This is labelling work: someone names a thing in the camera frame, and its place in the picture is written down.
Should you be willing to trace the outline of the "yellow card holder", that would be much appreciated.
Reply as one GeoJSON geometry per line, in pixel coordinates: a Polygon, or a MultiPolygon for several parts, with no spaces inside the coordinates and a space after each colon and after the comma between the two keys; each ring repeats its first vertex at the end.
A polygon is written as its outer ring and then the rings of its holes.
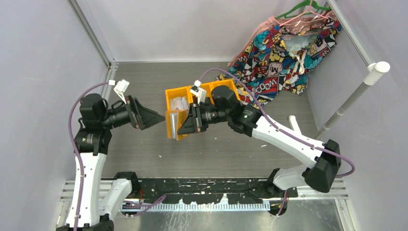
{"type": "Polygon", "coordinates": [[[188,136],[188,134],[178,135],[178,129],[181,128],[187,119],[187,110],[167,110],[166,111],[166,131],[167,138],[180,141],[188,136]]]}

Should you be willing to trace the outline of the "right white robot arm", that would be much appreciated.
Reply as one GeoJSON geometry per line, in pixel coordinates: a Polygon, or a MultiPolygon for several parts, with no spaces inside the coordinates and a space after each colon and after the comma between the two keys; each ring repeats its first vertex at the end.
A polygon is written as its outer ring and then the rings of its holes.
{"type": "Polygon", "coordinates": [[[215,87],[209,98],[201,87],[193,86],[190,92],[198,101],[190,103],[179,135],[205,132],[210,124],[226,122],[235,132],[268,142],[302,163],[272,172],[267,184],[270,196],[278,198],[287,189],[298,186],[309,186],[321,193],[330,191],[341,166],[337,142],[323,143],[279,124],[261,110],[241,104],[235,92],[225,85],[215,87]]]}

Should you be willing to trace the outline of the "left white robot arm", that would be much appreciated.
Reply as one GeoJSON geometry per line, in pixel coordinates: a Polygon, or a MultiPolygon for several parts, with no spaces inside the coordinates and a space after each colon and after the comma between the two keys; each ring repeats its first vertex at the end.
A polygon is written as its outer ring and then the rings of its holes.
{"type": "Polygon", "coordinates": [[[136,129],[147,129],[165,120],[163,115],[140,104],[130,95],[108,107],[97,93],[79,99],[80,129],[74,142],[76,177],[71,208],[65,224],[58,231],[112,231],[114,219],[126,198],[140,194],[137,174],[118,172],[107,195],[100,198],[102,169],[112,138],[111,130],[126,124],[136,129]]]}

